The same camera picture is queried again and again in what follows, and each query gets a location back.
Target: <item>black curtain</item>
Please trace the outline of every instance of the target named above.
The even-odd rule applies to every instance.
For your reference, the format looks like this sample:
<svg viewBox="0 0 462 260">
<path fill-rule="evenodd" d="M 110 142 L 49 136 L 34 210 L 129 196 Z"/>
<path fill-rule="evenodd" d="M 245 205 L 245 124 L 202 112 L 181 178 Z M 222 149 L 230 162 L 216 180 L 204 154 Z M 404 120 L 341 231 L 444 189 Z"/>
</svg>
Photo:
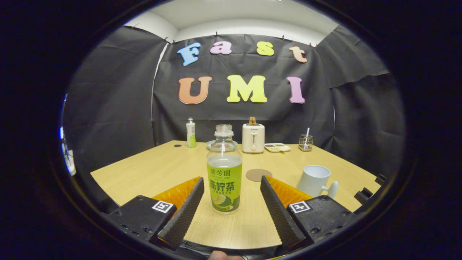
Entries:
<svg viewBox="0 0 462 260">
<path fill-rule="evenodd" d="M 215 42 L 232 43 L 232 53 L 212 54 Z M 271 42 L 275 53 L 261 56 L 257 42 Z M 198 60 L 183 66 L 178 50 L 200 43 Z M 306 63 L 292 51 L 305 51 Z M 246 83 L 262 75 L 266 103 L 250 100 L 229 103 L 229 75 L 241 75 Z M 178 98 L 178 82 L 192 77 L 191 95 L 198 95 L 199 77 L 210 76 L 208 96 L 199 104 Z M 289 76 L 302 79 L 304 104 L 289 101 Z M 266 142 L 297 143 L 310 127 L 315 145 L 375 175 L 389 176 L 401 162 L 404 113 L 393 76 L 374 51 L 347 29 L 338 26 L 317 46 L 258 35 L 198 37 L 167 46 L 154 82 L 152 114 L 156 144 L 185 140 L 188 117 L 196 122 L 196 140 L 213 140 L 217 124 L 232 124 L 234 140 L 242 141 L 242 124 L 249 116 L 265 125 Z"/>
<path fill-rule="evenodd" d="M 393 76 L 367 44 L 338 26 L 316 48 L 334 100 L 333 154 L 385 177 L 399 169 L 405 141 Z"/>
<path fill-rule="evenodd" d="M 82 62 L 70 84 L 63 129 L 79 172 L 154 147 L 152 83 L 166 42 L 122 27 Z"/>
<path fill-rule="evenodd" d="M 212 54 L 210 48 L 215 42 L 232 43 L 232 53 Z M 257 43 L 270 42 L 275 53 L 261 56 L 257 53 Z M 183 66 L 183 58 L 178 50 L 199 42 L 198 60 Z M 308 62 L 298 62 L 289 50 L 298 46 L 305 51 Z M 154 82 L 154 104 L 152 108 L 155 135 L 158 144 L 171 140 L 185 140 L 185 124 L 188 117 L 196 123 L 196 140 L 214 140 L 217 124 L 231 124 L 233 139 L 242 142 L 242 125 L 254 116 L 265 126 L 266 142 L 298 143 L 299 135 L 315 136 L 315 145 L 331 150 L 334 131 L 334 105 L 328 88 L 328 77 L 319 54 L 314 48 L 290 40 L 259 35 L 219 35 L 198 37 L 167 47 L 159 64 Z M 262 75 L 266 103 L 243 101 L 230 103 L 229 75 L 240 75 L 246 83 L 254 75 Z M 199 77 L 210 76 L 207 98 L 199 104 L 184 104 L 179 100 L 181 78 L 192 77 L 191 95 L 198 95 Z M 291 103 L 291 86 L 287 77 L 299 77 L 304 104 Z"/>
</svg>

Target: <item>cork coaster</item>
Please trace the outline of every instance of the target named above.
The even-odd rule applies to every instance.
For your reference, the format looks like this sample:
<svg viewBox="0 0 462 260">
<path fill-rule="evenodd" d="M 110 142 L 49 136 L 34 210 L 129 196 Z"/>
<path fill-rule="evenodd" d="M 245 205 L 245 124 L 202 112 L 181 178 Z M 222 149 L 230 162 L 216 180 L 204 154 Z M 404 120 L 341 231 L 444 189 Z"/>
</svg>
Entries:
<svg viewBox="0 0 462 260">
<path fill-rule="evenodd" d="M 263 170 L 263 169 L 251 169 L 251 170 L 247 171 L 247 173 L 245 174 L 245 176 L 249 180 L 256 181 L 256 182 L 261 182 L 261 177 L 263 175 L 267 175 L 269 177 L 273 176 L 271 174 L 271 172 L 269 172 L 267 170 Z"/>
</svg>

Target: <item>lemon tea bottle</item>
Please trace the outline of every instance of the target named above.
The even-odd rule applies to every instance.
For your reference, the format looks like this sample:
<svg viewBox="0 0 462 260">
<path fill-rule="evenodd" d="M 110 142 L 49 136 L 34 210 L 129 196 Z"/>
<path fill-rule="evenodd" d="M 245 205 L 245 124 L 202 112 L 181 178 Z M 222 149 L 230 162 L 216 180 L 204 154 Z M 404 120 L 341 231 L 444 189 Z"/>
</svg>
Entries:
<svg viewBox="0 0 462 260">
<path fill-rule="evenodd" d="M 241 196 L 242 156 L 232 140 L 233 135 L 230 124 L 217 125 L 217 139 L 207 154 L 212 206 L 224 215 L 236 212 Z"/>
</svg>

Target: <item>toaster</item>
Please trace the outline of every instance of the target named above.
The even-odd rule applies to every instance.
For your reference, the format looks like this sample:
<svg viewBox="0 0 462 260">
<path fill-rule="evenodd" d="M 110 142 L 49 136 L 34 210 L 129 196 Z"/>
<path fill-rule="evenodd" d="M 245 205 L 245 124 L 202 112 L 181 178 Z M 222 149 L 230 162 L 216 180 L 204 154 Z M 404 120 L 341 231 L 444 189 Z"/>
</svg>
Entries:
<svg viewBox="0 0 462 260">
<path fill-rule="evenodd" d="M 242 151 L 262 153 L 265 150 L 265 126 L 262 124 L 242 125 Z"/>
</svg>

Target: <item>blue letter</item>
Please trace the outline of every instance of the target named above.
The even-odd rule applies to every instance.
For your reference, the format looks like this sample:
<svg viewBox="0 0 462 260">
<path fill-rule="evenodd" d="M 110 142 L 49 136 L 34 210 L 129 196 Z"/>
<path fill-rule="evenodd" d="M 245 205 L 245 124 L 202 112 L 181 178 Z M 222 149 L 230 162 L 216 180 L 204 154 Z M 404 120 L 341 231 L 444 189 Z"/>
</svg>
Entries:
<svg viewBox="0 0 462 260">
<path fill-rule="evenodd" d="M 179 49 L 176 53 L 181 54 L 184 59 L 183 66 L 190 65 L 191 63 L 197 61 L 199 58 L 194 55 L 199 55 L 200 43 L 193 43 L 184 47 L 183 49 Z"/>
</svg>

